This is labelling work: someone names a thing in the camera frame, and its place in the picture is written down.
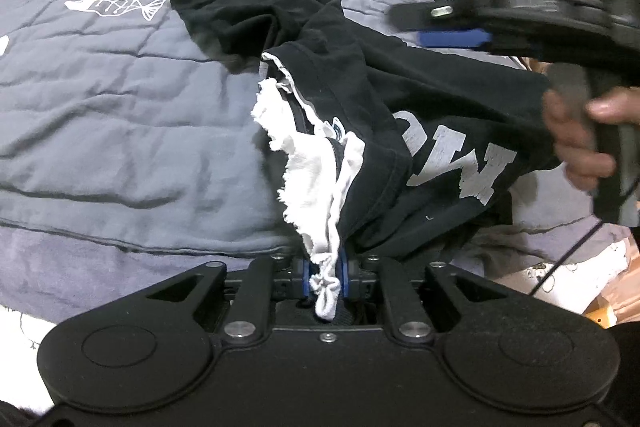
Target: circular pad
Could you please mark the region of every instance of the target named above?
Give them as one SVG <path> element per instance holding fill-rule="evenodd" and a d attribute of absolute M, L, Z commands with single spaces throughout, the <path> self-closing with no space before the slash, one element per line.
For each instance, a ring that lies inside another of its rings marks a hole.
<path fill-rule="evenodd" d="M 82 345 L 84 355 L 104 367 L 140 363 L 156 349 L 156 336 L 136 326 L 110 326 L 90 334 Z"/>
<path fill-rule="evenodd" d="M 549 413 L 601 398 L 620 363 L 606 330 L 527 296 L 475 303 L 447 334 L 444 358 L 476 396 Z"/>

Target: white letter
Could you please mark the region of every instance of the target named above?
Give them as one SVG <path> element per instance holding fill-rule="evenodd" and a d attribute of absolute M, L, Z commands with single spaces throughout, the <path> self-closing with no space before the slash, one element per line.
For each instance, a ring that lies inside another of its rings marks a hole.
<path fill-rule="evenodd" d="M 415 156 L 422 146 L 427 142 L 427 133 L 418 122 L 418 119 L 414 117 L 409 111 L 398 111 L 394 113 L 394 118 L 406 120 L 409 122 L 409 129 L 402 133 L 402 139 L 406 143 L 411 156 Z"/>

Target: human hand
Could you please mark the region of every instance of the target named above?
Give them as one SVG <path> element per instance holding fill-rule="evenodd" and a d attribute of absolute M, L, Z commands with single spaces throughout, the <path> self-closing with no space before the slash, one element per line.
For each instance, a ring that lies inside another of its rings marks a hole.
<path fill-rule="evenodd" d="M 640 124 L 640 89 L 617 87 L 591 100 L 586 111 L 591 120 L 600 123 Z M 566 104 L 553 90 L 544 94 L 543 120 L 556 142 L 556 155 L 566 163 L 566 177 L 574 187 L 593 190 L 599 178 L 615 172 L 615 160 L 608 154 L 590 150 L 593 136 L 571 117 Z"/>

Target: metal rivet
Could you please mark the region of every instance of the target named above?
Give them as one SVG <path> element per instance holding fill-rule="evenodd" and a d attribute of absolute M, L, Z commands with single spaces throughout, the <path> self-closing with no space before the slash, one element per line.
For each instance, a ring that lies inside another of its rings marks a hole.
<path fill-rule="evenodd" d="M 338 335 L 335 333 L 320 333 L 320 341 L 326 342 L 327 344 L 334 343 L 338 340 Z"/>
<path fill-rule="evenodd" d="M 431 17 L 442 17 L 443 15 L 450 15 L 452 13 L 452 6 L 441 6 L 440 8 L 434 8 L 431 10 Z"/>
<path fill-rule="evenodd" d="M 244 339 L 254 331 L 255 326 L 247 321 L 233 321 L 225 325 L 225 333 L 234 339 Z"/>
<path fill-rule="evenodd" d="M 431 327 L 424 322 L 405 322 L 398 328 L 400 333 L 410 339 L 423 339 L 431 333 Z"/>

